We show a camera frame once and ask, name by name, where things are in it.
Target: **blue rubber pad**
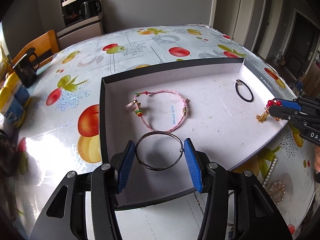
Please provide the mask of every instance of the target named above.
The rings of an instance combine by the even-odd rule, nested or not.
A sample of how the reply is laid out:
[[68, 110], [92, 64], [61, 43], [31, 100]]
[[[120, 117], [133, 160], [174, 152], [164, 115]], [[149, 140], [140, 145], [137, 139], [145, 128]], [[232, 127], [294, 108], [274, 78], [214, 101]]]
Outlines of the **blue rubber pad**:
[[301, 106], [297, 102], [280, 100], [281, 106], [301, 111]]
[[183, 142], [184, 156], [187, 161], [187, 166], [190, 172], [193, 186], [198, 192], [202, 191], [203, 185], [201, 181], [201, 170], [194, 156], [194, 148], [190, 145], [188, 140]]
[[127, 186], [127, 182], [129, 179], [132, 163], [134, 160], [135, 152], [134, 152], [135, 144], [131, 142], [128, 151], [126, 152], [124, 161], [118, 173], [118, 190], [121, 193], [122, 190]]

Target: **black hair tie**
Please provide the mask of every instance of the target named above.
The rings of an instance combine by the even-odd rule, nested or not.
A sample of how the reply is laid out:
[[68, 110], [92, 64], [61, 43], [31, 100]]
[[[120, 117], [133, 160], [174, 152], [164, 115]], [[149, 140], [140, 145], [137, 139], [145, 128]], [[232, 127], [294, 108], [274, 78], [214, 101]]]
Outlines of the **black hair tie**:
[[[251, 99], [245, 99], [243, 96], [240, 95], [240, 93], [239, 93], [239, 91], [238, 91], [238, 85], [241, 85], [241, 84], [244, 84], [244, 85], [247, 87], [247, 89], [249, 90], [249, 92], [250, 92], [250, 94], [251, 94]], [[252, 102], [252, 101], [253, 101], [253, 94], [252, 94], [252, 92], [251, 92], [251, 89], [248, 87], [248, 85], [247, 85], [246, 83], [244, 83], [244, 82], [243, 82], [242, 80], [240, 80], [240, 79], [237, 79], [237, 80], [236, 80], [236, 85], [235, 85], [235, 87], [236, 87], [236, 92], [237, 92], [238, 96], [239, 96], [242, 100], [244, 100], [244, 101], [246, 101], [246, 102]]]

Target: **chair backrest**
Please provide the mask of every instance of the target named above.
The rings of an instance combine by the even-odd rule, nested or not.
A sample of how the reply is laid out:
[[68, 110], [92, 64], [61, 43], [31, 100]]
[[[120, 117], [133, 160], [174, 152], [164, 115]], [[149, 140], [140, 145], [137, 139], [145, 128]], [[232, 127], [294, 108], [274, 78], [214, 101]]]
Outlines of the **chair backrest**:
[[[35, 48], [36, 55], [39, 59], [39, 68], [47, 64], [52, 60], [52, 57], [55, 53], [59, 52], [57, 35], [54, 30], [49, 30], [47, 33], [41, 35], [35, 40], [29, 42], [23, 49], [18, 53], [18, 55], [12, 60], [13, 64], [16, 64], [17, 61], [26, 53], [30, 48]], [[34, 56], [30, 57], [31, 61], [35, 60]], [[9, 73], [12, 73], [12, 68], [8, 67]]]

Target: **pink cord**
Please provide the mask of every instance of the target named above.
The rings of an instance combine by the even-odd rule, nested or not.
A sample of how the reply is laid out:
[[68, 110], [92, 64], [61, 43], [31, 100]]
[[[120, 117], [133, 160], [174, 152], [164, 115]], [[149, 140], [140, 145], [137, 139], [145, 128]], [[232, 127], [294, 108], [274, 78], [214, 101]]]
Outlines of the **pink cord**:
[[136, 93], [135, 96], [134, 96], [133, 102], [130, 103], [130, 104], [128, 104], [128, 105], [126, 106], [126, 108], [129, 108], [129, 107], [135, 105], [135, 106], [136, 106], [135, 113], [141, 118], [141, 120], [142, 120], [142, 122], [144, 123], [144, 125], [145, 125], [148, 129], [150, 129], [151, 131], [156, 131], [156, 130], [154, 130], [153, 128], [151, 128], [151, 127], [146, 123], [146, 121], [144, 120], [144, 118], [143, 118], [143, 116], [142, 116], [142, 112], [141, 112], [141, 110], [140, 110], [140, 103], [138, 103], [138, 101], [137, 101], [137, 97], [138, 97], [139, 95], [141, 95], [141, 94], [145, 94], [145, 95], [156, 95], [156, 94], [160, 94], [160, 93], [172, 93], [172, 94], [175, 94], [175, 95], [177, 95], [178, 97], [180, 97], [180, 98], [182, 99], [182, 101], [183, 101], [183, 109], [182, 109], [183, 115], [182, 115], [180, 121], [179, 121], [174, 127], [172, 127], [170, 130], [165, 131], [165, 132], [172, 132], [172, 131], [176, 130], [176, 129], [182, 124], [183, 119], [186, 117], [187, 102], [189, 101], [189, 99], [184, 100], [183, 97], [182, 97], [178, 92], [173, 91], [173, 90], [160, 90], [160, 91], [156, 91], [156, 92], [147, 92], [147, 91], [145, 91], [145, 92], [141, 92], [141, 93]]

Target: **silver screw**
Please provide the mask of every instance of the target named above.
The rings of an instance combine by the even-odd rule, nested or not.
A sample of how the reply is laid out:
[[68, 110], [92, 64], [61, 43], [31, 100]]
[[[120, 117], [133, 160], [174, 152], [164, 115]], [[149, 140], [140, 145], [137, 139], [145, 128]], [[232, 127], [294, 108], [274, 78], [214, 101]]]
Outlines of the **silver screw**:
[[218, 164], [215, 163], [215, 162], [210, 162], [210, 163], [208, 164], [208, 166], [209, 166], [210, 169], [216, 169], [216, 168], [218, 168]]
[[245, 174], [247, 177], [251, 177], [251, 176], [252, 176], [252, 172], [249, 171], [249, 170], [245, 170], [245, 171], [244, 171], [244, 174]]
[[72, 178], [76, 173], [74, 171], [69, 171], [67, 174], [68, 178]]
[[111, 168], [111, 164], [110, 163], [105, 163], [105, 164], [103, 164], [102, 166], [101, 166], [101, 169], [103, 169], [103, 170], [108, 170], [108, 169], [110, 169]]

